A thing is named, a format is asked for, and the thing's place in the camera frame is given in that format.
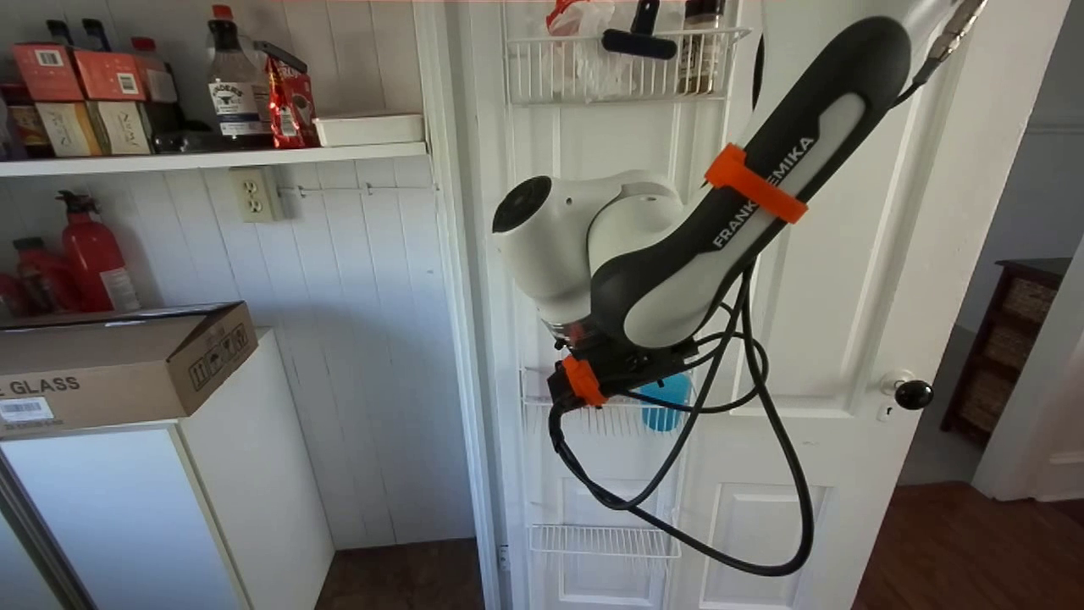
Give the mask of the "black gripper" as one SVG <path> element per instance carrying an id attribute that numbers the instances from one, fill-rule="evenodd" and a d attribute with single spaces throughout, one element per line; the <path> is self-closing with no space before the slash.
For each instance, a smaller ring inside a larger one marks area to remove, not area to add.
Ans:
<path id="1" fill-rule="evenodd" d="M 691 355 L 691 342 L 641 348 L 589 326 L 573 326 L 554 346 L 561 348 L 561 358 L 550 373 L 554 411 L 604 408 L 613 392 L 681 373 Z"/>

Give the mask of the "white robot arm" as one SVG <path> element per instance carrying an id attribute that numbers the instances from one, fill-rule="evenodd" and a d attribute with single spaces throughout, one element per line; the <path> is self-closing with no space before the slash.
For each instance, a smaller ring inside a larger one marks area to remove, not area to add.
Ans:
<path id="1" fill-rule="evenodd" d="M 683 371 L 717 297 L 939 72 L 981 8 L 952 0 L 923 53 L 910 50 L 902 19 L 882 12 L 832 34 L 754 137 L 710 158 L 694 207 L 643 172 L 532 177 L 508 190 L 490 237 L 567 348 L 550 376 L 552 404 L 600 408 Z"/>

